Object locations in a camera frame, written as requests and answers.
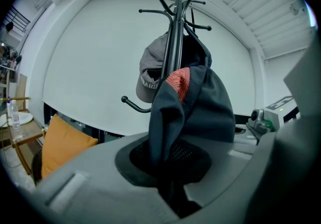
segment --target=floor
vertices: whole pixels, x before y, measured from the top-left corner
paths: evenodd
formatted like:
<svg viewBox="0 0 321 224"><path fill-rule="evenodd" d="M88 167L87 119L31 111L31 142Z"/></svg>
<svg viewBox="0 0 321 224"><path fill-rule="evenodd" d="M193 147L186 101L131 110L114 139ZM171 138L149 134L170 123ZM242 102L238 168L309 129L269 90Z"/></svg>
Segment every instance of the floor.
<svg viewBox="0 0 321 224"><path fill-rule="evenodd" d="M34 181L31 176L27 175L12 146L0 149L0 160L8 173L9 178L16 186L23 187L30 192L35 189Z"/></svg>

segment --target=black metal coat rack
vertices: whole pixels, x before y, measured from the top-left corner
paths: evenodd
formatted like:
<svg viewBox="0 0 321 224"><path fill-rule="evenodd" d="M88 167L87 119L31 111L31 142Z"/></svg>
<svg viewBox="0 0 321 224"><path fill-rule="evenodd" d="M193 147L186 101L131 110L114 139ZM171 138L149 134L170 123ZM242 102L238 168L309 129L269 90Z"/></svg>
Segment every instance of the black metal coat rack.
<svg viewBox="0 0 321 224"><path fill-rule="evenodd" d="M182 47L183 47L183 34L184 34L184 26L189 25L195 29L206 29L210 31L212 28L211 26L200 26L194 24L194 14L192 12L192 23L186 19L186 10L191 3L197 4L205 4L202 1L196 0L175 0L173 4L168 6L164 0L159 0L162 6L164 7L165 11L158 11L158 10L142 10L140 9L140 13L157 13L163 14L168 17L170 21L169 30L168 30L168 37L165 47L165 54L161 72L161 79L164 76L168 76L173 73L175 70L181 68L181 59L182 59ZM127 96L123 96L121 101L128 104L134 110L140 113L149 113L149 109L142 109L136 104L134 104L131 100L128 99Z"/></svg>

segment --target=orange cushion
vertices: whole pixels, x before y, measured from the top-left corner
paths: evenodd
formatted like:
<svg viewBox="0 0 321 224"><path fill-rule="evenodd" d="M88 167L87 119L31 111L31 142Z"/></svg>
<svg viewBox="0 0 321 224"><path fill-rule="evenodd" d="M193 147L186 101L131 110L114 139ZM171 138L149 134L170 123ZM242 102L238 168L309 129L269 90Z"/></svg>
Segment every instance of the orange cushion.
<svg viewBox="0 0 321 224"><path fill-rule="evenodd" d="M42 148L42 178L97 143L98 139L78 131L55 114Z"/></svg>

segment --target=wooden table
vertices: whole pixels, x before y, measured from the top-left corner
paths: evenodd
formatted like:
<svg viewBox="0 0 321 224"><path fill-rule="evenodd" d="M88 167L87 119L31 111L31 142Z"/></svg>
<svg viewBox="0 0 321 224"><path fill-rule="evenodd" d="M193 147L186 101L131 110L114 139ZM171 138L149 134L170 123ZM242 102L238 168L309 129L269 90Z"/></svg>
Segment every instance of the wooden table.
<svg viewBox="0 0 321 224"><path fill-rule="evenodd" d="M28 110L21 110L21 112L28 113L29 111ZM36 139L43 136L43 131L39 127L39 125L36 123L35 120L32 120L29 123L21 125L20 129L22 131L23 137L17 141L14 141L13 140L14 128L12 126L8 126L12 147L15 148L17 155L18 155L18 157L21 161L21 164L23 165L26 173L28 175L30 175L33 154L35 154L36 151L41 148L40 144L36 141ZM29 144L29 146L28 147L26 147L26 146L21 147L24 144ZM28 159L29 159L28 162L26 161L24 154L28 155Z"/></svg>

